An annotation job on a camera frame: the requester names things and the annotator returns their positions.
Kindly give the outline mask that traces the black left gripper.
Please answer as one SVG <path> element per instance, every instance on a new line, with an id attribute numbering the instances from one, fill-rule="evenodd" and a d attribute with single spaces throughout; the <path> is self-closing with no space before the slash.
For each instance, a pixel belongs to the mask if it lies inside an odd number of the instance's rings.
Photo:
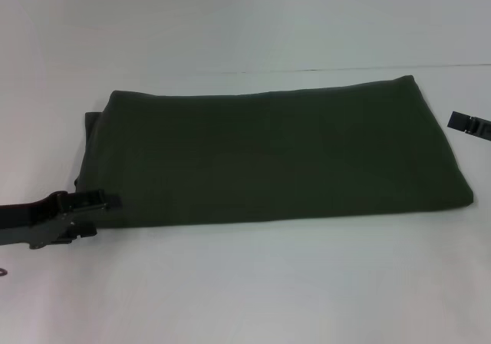
<path id="1" fill-rule="evenodd" d="M 0 206 L 0 246 L 25 243 L 30 249 L 70 244 L 78 237 L 94 237 L 92 223 L 72 222 L 72 212 L 122 207 L 119 196 L 92 190 L 69 194 L 57 191 L 42 200 Z"/>

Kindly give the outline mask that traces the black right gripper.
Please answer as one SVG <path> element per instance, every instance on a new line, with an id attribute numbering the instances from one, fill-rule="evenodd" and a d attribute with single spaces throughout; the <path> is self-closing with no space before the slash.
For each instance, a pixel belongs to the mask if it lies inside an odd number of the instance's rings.
<path id="1" fill-rule="evenodd" d="M 491 141 L 491 121 L 476 118 L 467 114 L 453 111 L 447 123 L 447 127 L 469 135 L 477 135 L 479 138 Z"/>

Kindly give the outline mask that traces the dark green t-shirt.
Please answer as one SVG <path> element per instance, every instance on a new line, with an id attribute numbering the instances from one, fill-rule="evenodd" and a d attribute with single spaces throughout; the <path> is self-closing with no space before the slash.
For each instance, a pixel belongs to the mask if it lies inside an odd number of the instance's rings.
<path id="1" fill-rule="evenodd" d="M 349 87 L 173 97 L 115 91 L 87 121 L 76 189 L 99 228 L 452 210 L 473 192 L 411 76 Z"/>

